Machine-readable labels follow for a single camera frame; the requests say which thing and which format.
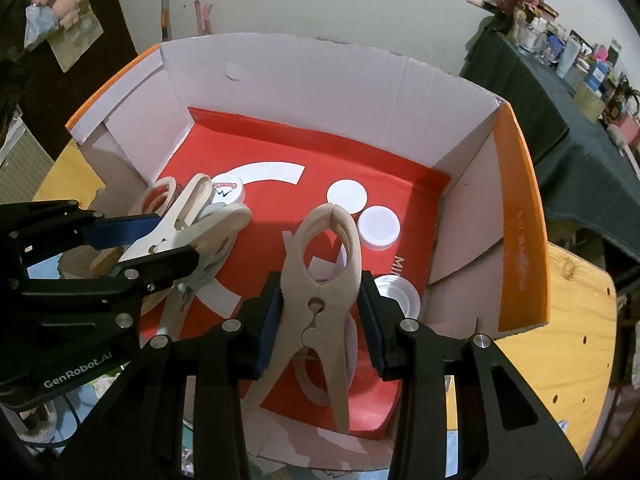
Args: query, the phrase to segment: dark tablecloth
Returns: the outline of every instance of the dark tablecloth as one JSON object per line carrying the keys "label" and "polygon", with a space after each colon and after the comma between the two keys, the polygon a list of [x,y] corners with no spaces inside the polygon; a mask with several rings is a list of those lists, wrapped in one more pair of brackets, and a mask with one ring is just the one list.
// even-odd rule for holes
{"label": "dark tablecloth", "polygon": [[604,128],[575,106],[568,84],[489,29],[461,76],[511,103],[545,217],[589,228],[640,262],[640,181]]}

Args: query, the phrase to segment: bottle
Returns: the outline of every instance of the bottle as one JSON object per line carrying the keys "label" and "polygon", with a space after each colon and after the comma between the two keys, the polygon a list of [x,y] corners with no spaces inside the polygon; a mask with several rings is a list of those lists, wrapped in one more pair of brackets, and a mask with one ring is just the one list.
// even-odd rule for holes
{"label": "bottle", "polygon": [[569,38],[556,69],[556,74],[562,78],[566,76],[566,73],[569,72],[569,69],[574,64],[575,58],[578,57],[578,52],[580,52],[580,43],[575,41],[574,38]]}

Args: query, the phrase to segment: white wall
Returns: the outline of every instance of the white wall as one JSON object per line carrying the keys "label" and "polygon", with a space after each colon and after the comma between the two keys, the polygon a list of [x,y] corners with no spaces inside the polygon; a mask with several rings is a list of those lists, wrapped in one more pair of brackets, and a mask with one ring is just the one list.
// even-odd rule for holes
{"label": "white wall", "polygon": [[[171,0],[174,38],[197,34],[194,0]],[[458,74],[465,43],[489,14],[466,0],[210,0],[214,32],[287,32],[376,46]],[[591,43],[623,45],[640,86],[640,38],[617,0],[546,0]],[[136,49],[158,43],[160,0],[120,0]]]}
{"label": "white wall", "polygon": [[640,87],[640,36],[618,0],[545,0],[560,12],[558,21],[591,44],[622,45],[621,59],[631,85]]}

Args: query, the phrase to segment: cable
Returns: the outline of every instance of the cable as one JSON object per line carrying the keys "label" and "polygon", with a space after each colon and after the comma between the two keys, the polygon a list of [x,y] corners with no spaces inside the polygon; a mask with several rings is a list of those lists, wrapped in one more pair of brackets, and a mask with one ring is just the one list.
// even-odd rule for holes
{"label": "cable", "polygon": [[[74,416],[74,419],[76,420],[76,431],[78,431],[78,428],[80,427],[80,417],[78,416],[78,412],[76,412],[76,409],[74,408],[73,404],[71,403],[71,401],[69,400],[69,398],[66,396],[66,394],[62,394],[62,398],[63,400],[66,402],[66,405],[68,406],[68,408],[71,410],[72,415]],[[69,441],[71,440],[71,438],[74,436],[74,434],[76,434],[76,431],[73,432],[73,434],[66,438],[65,440],[60,440],[58,442],[44,442],[42,444],[38,443],[38,442],[29,442],[27,440],[23,440],[23,442],[29,446],[29,447],[34,447],[34,448],[43,448],[43,449],[55,449],[57,447],[65,447]]]}

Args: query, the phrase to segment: beige clamp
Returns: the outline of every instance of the beige clamp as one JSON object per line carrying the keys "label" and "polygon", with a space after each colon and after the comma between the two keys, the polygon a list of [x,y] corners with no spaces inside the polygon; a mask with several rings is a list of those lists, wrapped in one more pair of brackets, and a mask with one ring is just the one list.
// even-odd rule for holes
{"label": "beige clamp", "polygon": [[[331,229],[347,251],[347,265],[338,276],[316,282],[306,270],[303,256],[309,242]],[[360,290],[362,256],[353,218],[339,205],[323,204],[306,216],[290,242],[280,287],[282,318],[270,366],[252,383],[242,406],[255,409],[266,398],[293,355],[304,347],[316,351],[327,385],[337,431],[349,431],[349,394],[344,350],[344,323]]]}

